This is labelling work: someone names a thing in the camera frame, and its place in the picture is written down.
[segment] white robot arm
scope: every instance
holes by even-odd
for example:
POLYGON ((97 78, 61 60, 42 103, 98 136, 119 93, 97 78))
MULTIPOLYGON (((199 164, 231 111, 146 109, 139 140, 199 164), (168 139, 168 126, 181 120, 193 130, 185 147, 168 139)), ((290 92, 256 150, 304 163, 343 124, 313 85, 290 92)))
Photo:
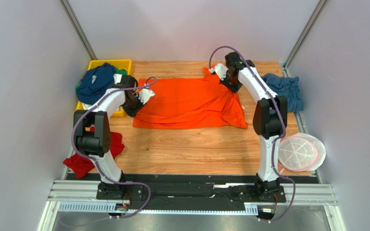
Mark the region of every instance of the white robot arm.
POLYGON ((262 195, 265 200, 269 198, 273 192, 279 190, 279 176, 273 170, 273 166, 276 168, 278 167, 277 160, 280 139, 277 138, 283 132, 278 116, 270 112, 270 109, 275 110, 275 108, 270 100, 269 94, 275 98, 278 104, 285 127, 287 125, 288 114, 287 99, 285 96, 278 96, 265 84, 252 61, 247 60, 249 66, 246 66, 236 52, 229 53, 225 56, 225 60, 226 66, 217 64, 214 68, 210 69, 210 72, 216 73, 219 76, 220 83, 224 84, 233 92, 237 92, 241 86, 244 85, 255 101, 257 101, 253 118, 253 127, 256 134, 259 135, 261 145, 261 161, 257 174, 259 177, 258 185, 260 187, 258 189, 258 194, 262 195), (250 68, 258 78, 255 78, 248 68, 250 68), (272 164, 272 146, 274 142, 274 162, 272 164))
MULTIPOLYGON (((96 104, 87 109, 94 108, 84 117, 82 123, 77 125, 75 145, 100 171, 101 182, 104 185, 114 185, 109 179, 116 182, 125 181, 123 172, 115 164, 109 150, 111 137, 108 119, 121 106, 129 116, 134 117, 149 99, 155 96, 155 93, 148 88, 143 88, 140 92, 133 91, 133 88, 138 88, 135 87, 135 83, 137 82, 132 76, 121 76, 96 104), (95 126, 95 131, 86 131, 85 128, 91 126, 95 126)), ((85 110, 78 110, 74 113, 74 125, 85 112, 85 110)))

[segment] red cloth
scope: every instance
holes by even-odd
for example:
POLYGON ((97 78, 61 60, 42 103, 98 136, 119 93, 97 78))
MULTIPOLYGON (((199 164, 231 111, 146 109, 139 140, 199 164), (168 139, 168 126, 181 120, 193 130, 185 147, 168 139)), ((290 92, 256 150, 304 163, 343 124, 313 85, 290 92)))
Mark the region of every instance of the red cloth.
MULTIPOLYGON (((118 154, 124 150, 125 145, 121 143, 122 135, 116 132, 111 132, 111 154, 115 158, 118 154)), ((69 167, 75 172, 77 178, 84 177, 91 169, 94 168, 94 164, 88 158, 79 156, 78 154, 72 155, 70 158, 64 160, 63 164, 69 167)))
MULTIPOLYGON (((204 78, 158 79, 150 89, 155 97, 133 120, 136 128, 184 129, 235 126, 248 128, 238 94, 219 84, 203 68, 204 78)), ((139 79, 139 85, 145 79, 139 79)))

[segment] cloth pile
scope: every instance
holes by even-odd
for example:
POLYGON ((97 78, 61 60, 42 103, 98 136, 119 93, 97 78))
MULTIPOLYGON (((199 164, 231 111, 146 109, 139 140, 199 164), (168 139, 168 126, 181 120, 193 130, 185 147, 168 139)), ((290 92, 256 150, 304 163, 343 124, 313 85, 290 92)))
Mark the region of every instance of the cloth pile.
POLYGON ((76 87, 77 98, 82 103, 94 104, 104 94, 108 87, 115 84, 117 74, 126 75, 127 71, 119 70, 109 63, 88 70, 76 87))

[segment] wooden surface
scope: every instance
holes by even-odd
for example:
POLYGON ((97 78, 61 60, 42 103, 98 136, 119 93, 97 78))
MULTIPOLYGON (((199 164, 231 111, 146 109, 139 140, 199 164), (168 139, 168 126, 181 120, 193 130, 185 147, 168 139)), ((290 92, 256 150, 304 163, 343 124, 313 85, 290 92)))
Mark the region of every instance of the wooden surface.
MULTIPOLYGON (((282 76, 278 62, 254 62, 260 75, 275 73, 282 76)), ((202 68, 208 62, 133 62, 135 78, 203 77, 202 68)), ((168 174, 256 174, 259 169, 259 137, 252 127, 256 102, 245 87, 239 91, 245 106, 248 129, 235 127, 198 129, 133 128, 129 116, 111 118, 111 131, 121 133, 124 151, 115 162, 125 173, 168 174)), ((287 135, 298 132, 293 113, 288 115, 287 135)), ((290 172, 287 175, 308 175, 290 172)))

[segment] white mesh hamper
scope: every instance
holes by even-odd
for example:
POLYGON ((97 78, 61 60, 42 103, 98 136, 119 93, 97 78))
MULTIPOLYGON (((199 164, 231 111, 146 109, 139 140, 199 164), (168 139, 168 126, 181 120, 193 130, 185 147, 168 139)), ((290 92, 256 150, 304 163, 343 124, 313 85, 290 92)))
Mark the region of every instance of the white mesh hamper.
POLYGON ((314 171, 322 165, 325 157, 323 143, 305 133, 286 137, 279 145, 279 161, 291 171, 314 171))

